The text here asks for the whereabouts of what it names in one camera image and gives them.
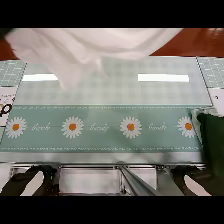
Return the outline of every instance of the wooden surface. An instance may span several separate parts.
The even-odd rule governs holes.
[[[152,55],[224,57],[224,28],[185,28]],[[10,45],[0,41],[0,60],[14,59]]]

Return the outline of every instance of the white cloth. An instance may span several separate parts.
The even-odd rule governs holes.
[[[7,37],[15,55],[44,64],[62,87],[100,67],[103,56],[136,60],[170,41],[182,28],[21,28]]]

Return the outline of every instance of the orange flower center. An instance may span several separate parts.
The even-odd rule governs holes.
[[[19,130],[19,124],[14,124],[14,125],[12,126],[12,130],[13,130],[13,131],[17,131],[17,130]]]
[[[192,124],[186,123],[185,128],[190,131],[192,129]]]
[[[71,131],[74,131],[74,130],[76,129],[76,124],[70,124],[70,125],[69,125],[69,129],[70,129]]]
[[[128,124],[128,130],[133,131],[135,129],[135,126],[133,124]]]

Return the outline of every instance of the grid pattern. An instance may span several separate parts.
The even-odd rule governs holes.
[[[49,73],[28,64],[24,75],[37,74],[37,67],[38,74]],[[67,91],[59,81],[22,81],[15,105],[211,105],[195,57],[105,58],[102,67]],[[190,82],[138,82],[139,73],[188,75]]]
[[[197,57],[208,88],[224,88],[224,58]]]
[[[19,85],[25,67],[20,60],[0,61],[0,86]]]

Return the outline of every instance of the red-brown surface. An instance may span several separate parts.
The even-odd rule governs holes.
[[[224,28],[185,28],[152,55],[224,57]],[[0,60],[14,59],[10,45],[0,41]]]

